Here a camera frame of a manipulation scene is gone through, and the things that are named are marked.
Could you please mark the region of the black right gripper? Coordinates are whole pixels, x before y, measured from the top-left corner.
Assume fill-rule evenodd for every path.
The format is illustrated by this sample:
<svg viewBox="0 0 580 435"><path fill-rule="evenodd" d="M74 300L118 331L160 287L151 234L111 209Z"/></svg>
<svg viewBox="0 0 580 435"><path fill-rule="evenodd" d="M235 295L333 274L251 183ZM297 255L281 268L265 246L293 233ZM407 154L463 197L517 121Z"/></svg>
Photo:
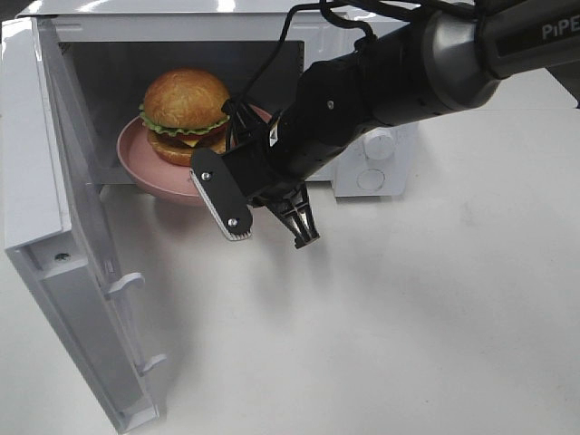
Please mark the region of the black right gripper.
<svg viewBox="0 0 580 435"><path fill-rule="evenodd" d="M229 117L229 151L222 159L246 202L258 207L266 203L294 235L296 249L317 240L302 182L358 138L358 110L289 108L270 123L247 101L227 100L222 111Z"/></svg>

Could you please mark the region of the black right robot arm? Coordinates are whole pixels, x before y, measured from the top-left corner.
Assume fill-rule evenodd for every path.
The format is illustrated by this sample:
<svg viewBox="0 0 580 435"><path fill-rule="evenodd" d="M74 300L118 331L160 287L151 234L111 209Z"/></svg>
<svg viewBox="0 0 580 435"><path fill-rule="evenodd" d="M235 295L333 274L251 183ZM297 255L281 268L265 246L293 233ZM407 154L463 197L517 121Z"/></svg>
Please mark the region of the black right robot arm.
<svg viewBox="0 0 580 435"><path fill-rule="evenodd" d="M303 247L318 237L306 179L378 128L484 105L508 77L579 56L576 1L410 1L360 7L402 27L377 36L367 23L318 8L331 24L362 30L351 53L313 63L293 103L262 121L243 98L227 103L232 126L208 200L225 236L247 238L252 208L267 208Z"/></svg>

